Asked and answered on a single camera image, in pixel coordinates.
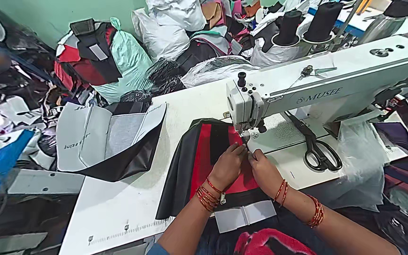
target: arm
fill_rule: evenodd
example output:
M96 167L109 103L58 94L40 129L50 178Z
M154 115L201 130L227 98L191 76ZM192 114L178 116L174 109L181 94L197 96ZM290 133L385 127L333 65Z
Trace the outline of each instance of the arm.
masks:
M245 145L231 145L214 165L208 176L209 181L221 191L227 188L240 175L240 164L246 153ZM207 182L202 186L215 197L220 196ZM169 254L194 254L210 214L195 195L166 229L158 243Z
M274 198L283 181L280 172L259 149L253 154L248 153L248 159L256 182L267 195ZM278 196L277 202L282 202L283 194L284 189ZM302 222L309 222L315 213L313 200L292 187L287 191L284 207ZM324 219L314 229L338 254L400 254L393 244L325 206Z

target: scissors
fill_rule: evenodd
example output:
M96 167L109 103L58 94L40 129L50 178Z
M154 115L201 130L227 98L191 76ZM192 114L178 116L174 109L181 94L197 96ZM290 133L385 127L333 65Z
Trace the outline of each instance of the scissors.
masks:
M305 136L306 139L306 147L307 151L305 153L305 163L311 167L314 170L317 171L325 171L327 169L331 171L337 171L340 170L343 167L343 163L341 161L341 158L338 156L338 154L335 152L335 150L330 147L325 142L319 141L316 139L316 135L311 131L309 127L307 127L303 122L297 119L293 114L291 114L289 111L285 112L286 116L291 119L292 123L294 126ZM333 156L333 158L336 160L336 166L333 165L333 163L330 161L330 159L327 158L327 156L321 151L321 149L317 146L317 144L320 143L322 146L324 146L330 154ZM314 166L311 165L308 161L308 156L309 155L314 155L314 157L317 160L318 165Z

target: blue sleeve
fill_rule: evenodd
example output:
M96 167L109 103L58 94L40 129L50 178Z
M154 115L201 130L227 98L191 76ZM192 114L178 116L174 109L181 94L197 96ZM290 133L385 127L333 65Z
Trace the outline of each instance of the blue sleeve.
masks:
M147 252L147 255L170 255L163 247L155 243Z

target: woman's left hand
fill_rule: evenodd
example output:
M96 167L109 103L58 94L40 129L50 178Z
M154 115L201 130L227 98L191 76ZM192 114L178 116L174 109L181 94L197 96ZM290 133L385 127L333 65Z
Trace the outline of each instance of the woman's left hand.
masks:
M240 175L240 165L247 154L245 144L235 143L221 154L213 166L208 180L219 190L223 191Z

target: green wall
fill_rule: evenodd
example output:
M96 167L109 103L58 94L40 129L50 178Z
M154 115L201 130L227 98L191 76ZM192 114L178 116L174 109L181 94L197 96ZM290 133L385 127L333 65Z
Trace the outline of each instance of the green wall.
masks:
M69 31L69 23L116 17L122 29L134 33L132 11L146 7L145 0L0 0L0 10L37 33L52 48Z

